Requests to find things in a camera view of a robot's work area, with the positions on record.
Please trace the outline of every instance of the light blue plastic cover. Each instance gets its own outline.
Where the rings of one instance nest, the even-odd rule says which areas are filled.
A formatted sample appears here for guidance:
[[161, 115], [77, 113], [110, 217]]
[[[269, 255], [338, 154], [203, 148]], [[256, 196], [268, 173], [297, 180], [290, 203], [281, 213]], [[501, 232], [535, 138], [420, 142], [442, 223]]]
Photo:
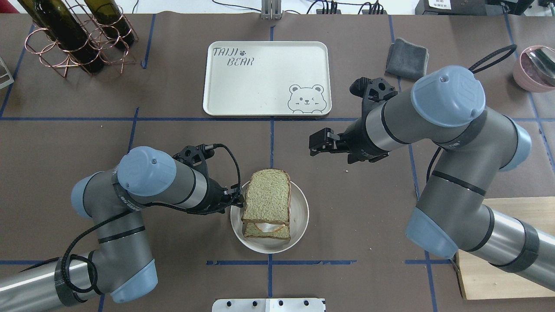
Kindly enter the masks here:
[[138, 271], [132, 278], [111, 292], [110, 295], [114, 302], [124, 303], [146, 295], [157, 284], [158, 276], [156, 275], [154, 259], [152, 259], [141, 271]]
[[514, 128], [517, 131], [517, 150], [514, 153], [513, 158], [510, 162], [508, 162], [503, 168], [499, 169], [501, 172], [509, 171], [516, 168], [522, 162], [528, 158], [530, 155], [530, 151], [532, 150], [532, 140], [530, 135], [524, 128], [519, 126], [513, 119], [509, 118], [509, 120], [513, 123]]
[[473, 121], [486, 106], [482, 84], [471, 71], [456, 65], [420, 78], [412, 87], [411, 100], [422, 118], [447, 128]]
[[165, 191], [175, 179], [177, 167], [173, 158], [146, 146], [135, 147], [118, 165], [121, 186], [137, 196], [154, 196]]
[[77, 214], [87, 219], [91, 219], [92, 217], [87, 213], [87, 211], [85, 211], [85, 205], [83, 204], [83, 195], [85, 194], [85, 188], [87, 187], [89, 181], [100, 172], [102, 171], [92, 174], [77, 182], [73, 186], [73, 189], [71, 191], [71, 206], [73, 206], [73, 209], [77, 211]]
[[449, 235], [417, 207], [412, 212], [405, 234], [418, 246], [445, 259], [453, 258], [458, 250]]

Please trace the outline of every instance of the pink cup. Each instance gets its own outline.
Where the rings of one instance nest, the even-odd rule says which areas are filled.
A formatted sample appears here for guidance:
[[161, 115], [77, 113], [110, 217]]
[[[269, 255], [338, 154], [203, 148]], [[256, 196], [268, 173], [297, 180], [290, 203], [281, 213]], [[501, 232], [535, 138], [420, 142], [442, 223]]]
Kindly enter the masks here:
[[518, 56], [518, 60], [514, 63], [513, 67], [514, 81], [516, 81], [516, 83], [524, 90], [538, 93], [555, 90], [554, 86], [547, 85], [542, 81], [541, 77], [536, 73], [532, 61], [526, 55], [526, 52], [537, 50], [539, 48], [543, 48], [543, 46], [531, 46], [524, 49], [524, 51], [522, 51], [522, 53]]

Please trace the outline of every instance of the bear face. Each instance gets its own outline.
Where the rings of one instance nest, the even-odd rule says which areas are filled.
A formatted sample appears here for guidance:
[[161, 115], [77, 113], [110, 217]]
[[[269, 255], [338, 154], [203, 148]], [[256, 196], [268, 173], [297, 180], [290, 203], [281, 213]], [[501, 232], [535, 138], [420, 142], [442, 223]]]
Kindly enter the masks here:
[[289, 87], [291, 97], [287, 106], [293, 113], [313, 114], [322, 113], [327, 107], [324, 100], [324, 88], [315, 84], [312, 88], [301, 88], [297, 84]]

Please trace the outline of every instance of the dark green glass bottle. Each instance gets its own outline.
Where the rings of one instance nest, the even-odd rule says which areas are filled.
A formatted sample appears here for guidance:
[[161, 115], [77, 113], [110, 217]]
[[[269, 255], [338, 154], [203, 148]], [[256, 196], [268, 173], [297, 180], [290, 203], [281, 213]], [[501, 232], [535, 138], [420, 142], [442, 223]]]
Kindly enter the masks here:
[[[122, 17], [122, 13], [119, 11], [119, 7], [114, 0], [85, 0], [85, 3], [100, 24], [110, 25], [115, 28], [103, 28], [110, 39], [116, 39], [119, 32], [123, 41], [131, 47], [133, 42], [135, 42], [135, 35], [127, 21]], [[115, 46], [121, 50], [125, 49], [125, 44], [122, 42], [116, 43]]]
[[35, 12], [44, 26], [56, 37], [60, 47], [70, 52], [72, 58], [83, 64], [89, 73], [96, 73], [104, 67], [94, 43], [85, 30], [73, 18], [62, 0], [34, 0]]
[[[41, 28], [46, 28], [43, 23], [41, 22], [41, 20], [38, 18], [37, 13], [34, 10], [34, 2], [33, 0], [17, 0], [17, 2], [19, 2], [19, 4], [21, 4], [21, 6], [25, 9], [25, 11], [27, 11], [27, 13], [29, 13], [29, 16], [31, 16], [31, 18], [33, 19], [34, 23]], [[54, 38], [54, 36], [51, 34], [50, 31], [44, 31], [46, 33], [46, 35], [48, 36], [48, 38], [50, 38], [50, 40], [52, 41], [56, 41], [56, 38]]]

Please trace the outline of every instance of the brown table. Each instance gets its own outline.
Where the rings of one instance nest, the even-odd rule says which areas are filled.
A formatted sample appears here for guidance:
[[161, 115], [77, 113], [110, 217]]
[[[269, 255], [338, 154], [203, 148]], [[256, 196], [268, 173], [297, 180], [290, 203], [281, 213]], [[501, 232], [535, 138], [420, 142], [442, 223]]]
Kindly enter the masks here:
[[[259, 14], [135, 14], [132, 52], [143, 59], [120, 76], [111, 68], [89, 77], [76, 69], [62, 79], [22, 51], [27, 15], [0, 15], [0, 55], [16, 76], [0, 90], [0, 278], [37, 260], [62, 255], [92, 226], [71, 208], [80, 179], [114, 167], [130, 147], [176, 153], [185, 145], [225, 143], [242, 174], [275, 167], [290, 173], [310, 206], [301, 241], [286, 252], [259, 254], [232, 232], [229, 215], [187, 215], [153, 207], [144, 212], [159, 284], [126, 304], [102, 297], [67, 311], [210, 311], [216, 298], [316, 296], [328, 311], [552, 311], [554, 298], [465, 301], [456, 273], [411, 243], [404, 228], [425, 184], [435, 147], [422, 141], [375, 164], [347, 165], [346, 155], [310, 157], [308, 136], [341, 131], [360, 115], [355, 79], [385, 77], [392, 39], [430, 52], [428, 72], [470, 66], [515, 42], [518, 52], [555, 46], [549, 17], [296, 16], [262, 21]], [[212, 118], [202, 110], [206, 52], [226, 41], [321, 41], [329, 50], [333, 110], [319, 120]], [[531, 135], [531, 155], [500, 173], [488, 198], [553, 196], [554, 92], [516, 86], [511, 57], [476, 75], [487, 103]], [[400, 80], [401, 89], [413, 82]], [[225, 153], [209, 160], [222, 185], [235, 183]], [[97, 247], [90, 235], [76, 253]]]

